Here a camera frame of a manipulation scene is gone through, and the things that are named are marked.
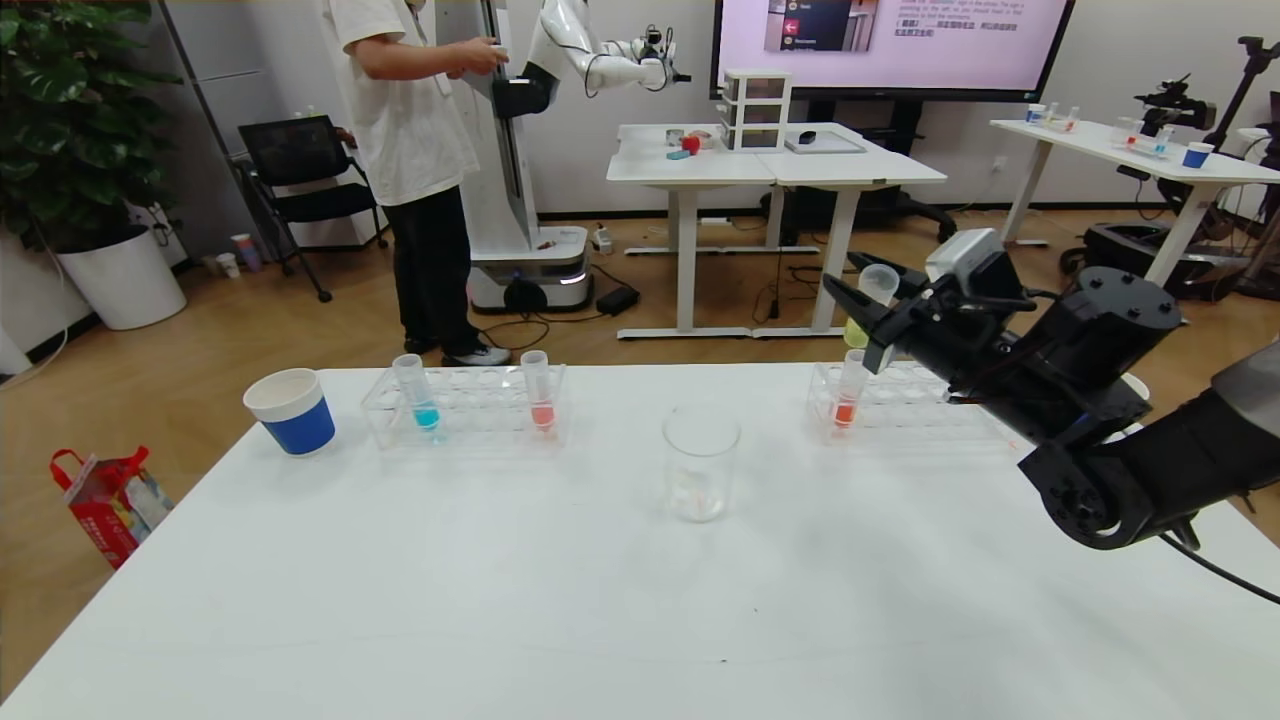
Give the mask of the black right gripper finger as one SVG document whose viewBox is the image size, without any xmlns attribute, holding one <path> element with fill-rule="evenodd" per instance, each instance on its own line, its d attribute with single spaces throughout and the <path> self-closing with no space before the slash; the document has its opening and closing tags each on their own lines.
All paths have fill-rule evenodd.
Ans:
<svg viewBox="0 0 1280 720">
<path fill-rule="evenodd" d="M 888 318 L 897 292 L 861 291 L 859 277 L 855 284 L 850 284 L 831 274 L 823 277 L 823 287 L 837 305 L 850 306 L 846 309 L 847 320 L 844 325 L 844 342 L 847 347 L 867 347 L 870 343 L 873 333 Z"/>
<path fill-rule="evenodd" d="M 847 260 L 859 270 L 861 291 L 919 291 L 929 283 L 923 272 L 869 252 L 849 252 Z"/>
</svg>

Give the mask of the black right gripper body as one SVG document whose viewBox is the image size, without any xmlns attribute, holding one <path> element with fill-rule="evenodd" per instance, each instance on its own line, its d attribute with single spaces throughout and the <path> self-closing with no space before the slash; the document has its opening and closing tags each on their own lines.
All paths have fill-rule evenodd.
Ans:
<svg viewBox="0 0 1280 720">
<path fill-rule="evenodd" d="M 897 291 L 888 318 L 870 337 L 867 366 L 881 370 L 890 357 L 906 354 L 951 389 L 969 392 L 1014 345 L 1007 333 L 1014 282 L 972 278 L 970 286 L 948 273 L 919 291 Z"/>
</svg>

